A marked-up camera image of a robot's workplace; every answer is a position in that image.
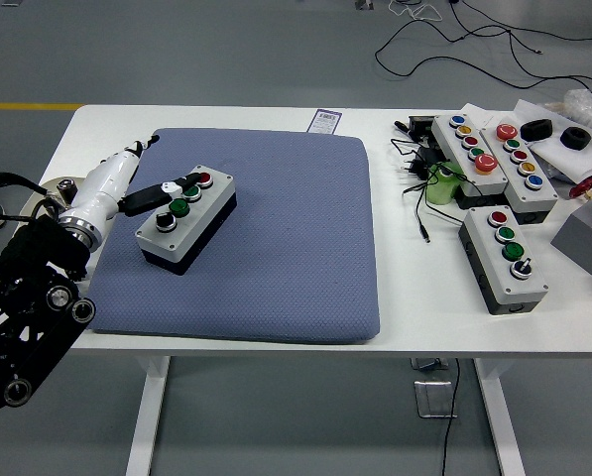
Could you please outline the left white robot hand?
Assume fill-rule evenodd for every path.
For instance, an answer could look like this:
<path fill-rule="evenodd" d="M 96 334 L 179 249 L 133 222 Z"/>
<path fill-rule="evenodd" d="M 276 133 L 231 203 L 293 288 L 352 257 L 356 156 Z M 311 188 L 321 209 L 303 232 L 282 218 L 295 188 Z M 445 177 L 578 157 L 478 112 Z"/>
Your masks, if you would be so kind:
<path fill-rule="evenodd" d="M 201 173 L 151 185 L 126 194 L 142 154 L 160 139 L 153 135 L 147 142 L 137 141 L 93 169 L 79 188 L 70 209 L 62 213 L 62 224 L 84 224 L 100 230 L 117 213 L 136 216 L 180 198 L 184 191 L 198 184 Z"/>

